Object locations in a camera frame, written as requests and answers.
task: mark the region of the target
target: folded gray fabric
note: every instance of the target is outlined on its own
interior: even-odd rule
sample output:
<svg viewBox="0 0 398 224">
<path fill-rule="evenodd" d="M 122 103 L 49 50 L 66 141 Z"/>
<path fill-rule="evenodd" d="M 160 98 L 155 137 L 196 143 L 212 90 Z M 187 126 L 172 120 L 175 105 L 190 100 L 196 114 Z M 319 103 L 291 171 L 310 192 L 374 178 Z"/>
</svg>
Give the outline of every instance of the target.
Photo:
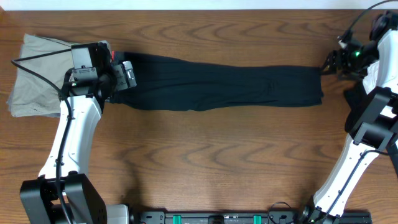
<svg viewBox="0 0 398 224">
<path fill-rule="evenodd" d="M 59 50 L 69 49 L 72 44 L 56 39 L 25 34 L 20 57 L 31 57 Z M 71 52 L 51 55 L 20 62 L 24 67 L 49 79 L 62 87 L 65 72 L 73 68 Z M 20 116 L 59 116 L 58 93 L 49 84 L 21 70 L 17 70 L 17 80 L 7 101 L 9 111 Z"/>
</svg>

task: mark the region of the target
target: wood grain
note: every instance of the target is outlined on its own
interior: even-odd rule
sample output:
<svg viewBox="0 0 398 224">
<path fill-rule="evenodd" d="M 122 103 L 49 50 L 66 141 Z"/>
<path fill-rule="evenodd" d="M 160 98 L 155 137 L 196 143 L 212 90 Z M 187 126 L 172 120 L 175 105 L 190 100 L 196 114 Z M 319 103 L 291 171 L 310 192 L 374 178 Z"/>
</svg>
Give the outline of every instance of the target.
<svg viewBox="0 0 398 224">
<path fill-rule="evenodd" d="M 319 66 L 359 11 L 4 12 L 0 25 L 0 222 L 27 223 L 19 200 L 52 147 L 58 119 L 13 118 L 6 101 L 24 33 L 71 42 L 108 40 L 113 50 L 235 66 Z M 356 27 L 366 40 L 371 16 Z M 90 180 L 108 204 L 137 209 L 267 210 L 307 202 L 343 147 L 351 82 L 322 78 L 323 104 L 240 106 L 204 112 L 139 111 L 106 105 L 96 128 Z M 396 223 L 398 184 L 377 158 L 346 208 Z"/>
</svg>

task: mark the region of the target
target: green strip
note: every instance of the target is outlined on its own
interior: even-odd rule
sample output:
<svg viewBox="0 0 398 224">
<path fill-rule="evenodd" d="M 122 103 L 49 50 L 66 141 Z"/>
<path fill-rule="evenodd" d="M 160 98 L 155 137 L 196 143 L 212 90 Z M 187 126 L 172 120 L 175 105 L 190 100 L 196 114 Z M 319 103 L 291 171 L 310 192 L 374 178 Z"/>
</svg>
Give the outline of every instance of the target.
<svg viewBox="0 0 398 224">
<path fill-rule="evenodd" d="M 180 215 L 173 216 L 173 224 L 181 224 L 181 216 Z"/>
<path fill-rule="evenodd" d="M 254 224 L 261 224 L 261 216 L 260 215 L 253 216 L 253 223 Z"/>
</svg>

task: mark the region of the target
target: black cloth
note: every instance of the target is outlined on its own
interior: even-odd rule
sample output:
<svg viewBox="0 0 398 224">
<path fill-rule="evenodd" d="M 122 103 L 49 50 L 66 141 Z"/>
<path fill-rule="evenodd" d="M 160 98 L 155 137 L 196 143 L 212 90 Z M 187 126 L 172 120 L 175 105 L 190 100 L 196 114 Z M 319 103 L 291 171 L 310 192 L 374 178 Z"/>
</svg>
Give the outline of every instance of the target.
<svg viewBox="0 0 398 224">
<path fill-rule="evenodd" d="M 116 52 L 115 60 L 131 61 L 137 86 L 115 93 L 110 102 L 136 109 L 204 111 L 322 103 L 319 68 L 233 67 L 126 52 Z"/>
</svg>

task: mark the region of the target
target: gray cloth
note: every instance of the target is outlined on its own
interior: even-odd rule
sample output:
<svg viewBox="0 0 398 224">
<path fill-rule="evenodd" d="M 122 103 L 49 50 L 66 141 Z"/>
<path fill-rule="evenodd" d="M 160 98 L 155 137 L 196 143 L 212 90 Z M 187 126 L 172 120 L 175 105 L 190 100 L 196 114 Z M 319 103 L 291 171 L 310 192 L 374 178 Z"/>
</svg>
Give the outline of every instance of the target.
<svg viewBox="0 0 398 224">
<path fill-rule="evenodd" d="M 72 44 L 56 39 L 25 34 L 20 57 L 69 49 Z M 20 64 L 49 79 L 59 88 L 62 87 L 65 72 L 73 68 L 71 52 L 48 57 L 36 58 Z M 58 93 L 49 84 L 21 70 L 17 70 L 17 80 L 7 101 L 9 111 L 15 117 L 20 116 L 59 116 L 60 101 Z"/>
</svg>

